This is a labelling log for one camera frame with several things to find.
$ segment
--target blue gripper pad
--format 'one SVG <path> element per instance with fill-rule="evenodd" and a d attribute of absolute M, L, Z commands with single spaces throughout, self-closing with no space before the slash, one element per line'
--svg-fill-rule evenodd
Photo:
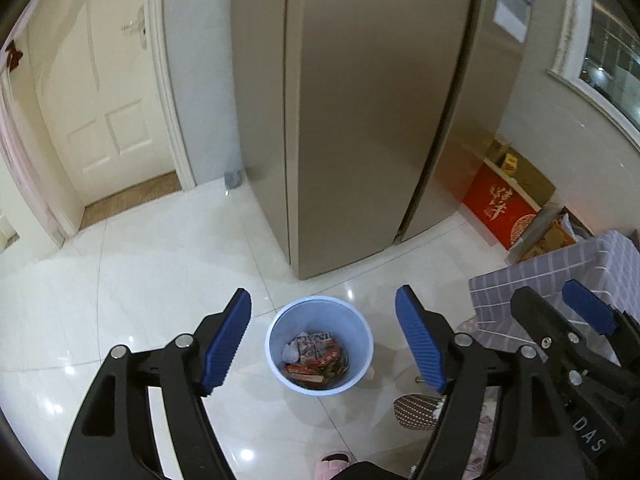
<path fill-rule="evenodd" d="M 566 282 L 562 287 L 562 300 L 598 334 L 611 335 L 618 328 L 611 307 L 580 282 Z"/>
<path fill-rule="evenodd" d="M 444 392 L 447 380 L 442 370 L 442 353 L 420 317 L 424 308 L 409 285 L 396 292 L 396 316 L 404 338 L 414 355 L 424 381 L 438 393 Z"/>
<path fill-rule="evenodd" d="M 209 395 L 222 386 L 229 372 L 242 336 L 251 320 L 251 296 L 239 288 L 223 312 L 222 321 L 211 345 L 204 354 L 204 373 L 200 384 Z"/>

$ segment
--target trash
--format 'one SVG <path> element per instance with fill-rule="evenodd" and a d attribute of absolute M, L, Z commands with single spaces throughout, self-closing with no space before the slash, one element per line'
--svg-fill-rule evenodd
<path fill-rule="evenodd" d="M 349 357 L 327 332 L 300 333 L 282 350 L 284 375 L 298 386 L 325 390 L 349 371 Z"/>

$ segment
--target refrigerator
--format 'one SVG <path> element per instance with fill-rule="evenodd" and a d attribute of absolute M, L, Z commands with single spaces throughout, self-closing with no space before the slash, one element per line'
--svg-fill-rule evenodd
<path fill-rule="evenodd" d="M 497 2 L 232 0 L 242 160 L 297 277 L 458 208 L 524 50 Z"/>

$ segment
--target window sill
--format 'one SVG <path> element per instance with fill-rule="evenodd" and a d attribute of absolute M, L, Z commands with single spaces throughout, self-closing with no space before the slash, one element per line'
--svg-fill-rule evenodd
<path fill-rule="evenodd" d="M 571 90 L 585 99 L 591 106 L 596 108 L 603 116 L 605 116 L 620 132 L 631 142 L 636 150 L 640 152 L 640 132 L 633 123 L 625 117 L 610 101 L 596 90 L 590 87 L 582 79 L 567 79 L 563 75 L 555 72 L 553 69 L 546 71 L 552 78 L 568 86 Z"/>

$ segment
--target tiled wall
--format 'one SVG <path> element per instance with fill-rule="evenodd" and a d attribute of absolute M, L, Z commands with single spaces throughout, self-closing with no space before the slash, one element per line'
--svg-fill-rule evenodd
<path fill-rule="evenodd" d="M 169 71 L 197 184 L 239 170 L 231 0 L 164 0 Z"/>
<path fill-rule="evenodd" d="M 594 232 L 640 228 L 640 152 L 596 108 L 552 78 L 564 0 L 535 0 L 525 57 L 499 132 Z"/>

